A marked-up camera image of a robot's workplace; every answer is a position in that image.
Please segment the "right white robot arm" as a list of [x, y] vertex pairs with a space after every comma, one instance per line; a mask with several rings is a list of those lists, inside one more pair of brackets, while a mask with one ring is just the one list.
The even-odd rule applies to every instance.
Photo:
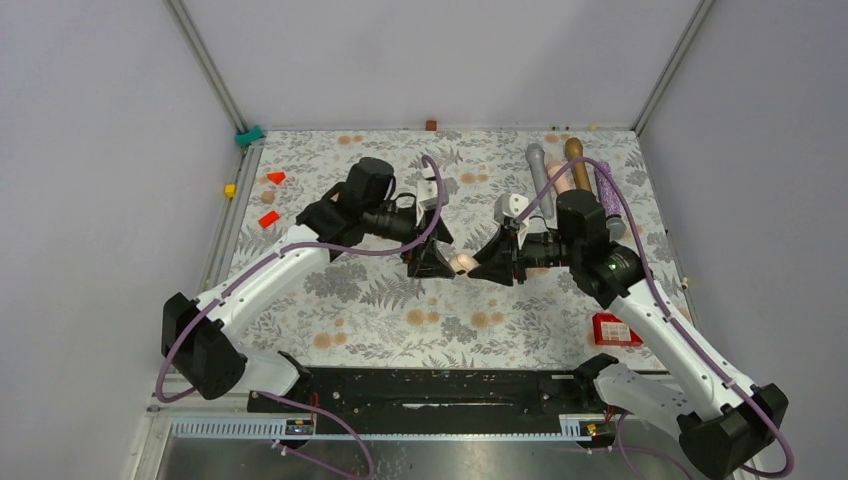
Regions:
[[578, 288], [633, 330], [676, 382], [667, 387], [598, 354], [575, 371], [579, 407], [597, 412], [610, 404], [650, 422], [676, 438], [710, 479], [731, 476], [774, 442], [789, 405], [785, 393], [756, 384], [682, 321], [639, 254], [611, 240], [606, 212], [592, 194], [560, 194], [557, 226], [541, 233], [528, 230], [529, 205], [517, 194], [498, 199], [499, 229], [475, 254], [468, 277], [512, 286], [530, 268], [567, 268]]

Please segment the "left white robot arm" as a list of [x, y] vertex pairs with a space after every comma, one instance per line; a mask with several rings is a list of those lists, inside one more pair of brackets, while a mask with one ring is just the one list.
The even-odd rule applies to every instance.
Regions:
[[284, 291], [342, 254], [398, 256], [410, 278], [453, 278], [454, 270], [437, 249], [439, 242], [450, 244], [453, 238], [441, 220], [448, 196], [436, 162], [423, 156], [412, 206], [398, 207], [395, 187], [389, 163], [363, 157], [259, 258], [194, 299], [182, 293], [168, 299], [157, 399], [182, 399], [164, 391], [165, 376], [175, 368], [189, 382], [188, 391], [206, 400], [233, 389], [268, 390], [285, 410], [304, 407], [311, 387], [290, 355], [240, 347], [237, 341]]

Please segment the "pink earbud charging case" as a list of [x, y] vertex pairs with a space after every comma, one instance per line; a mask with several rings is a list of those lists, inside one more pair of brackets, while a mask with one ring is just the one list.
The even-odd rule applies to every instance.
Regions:
[[449, 265], [457, 275], [466, 275], [479, 266], [479, 262], [471, 255], [458, 254], [449, 260]]

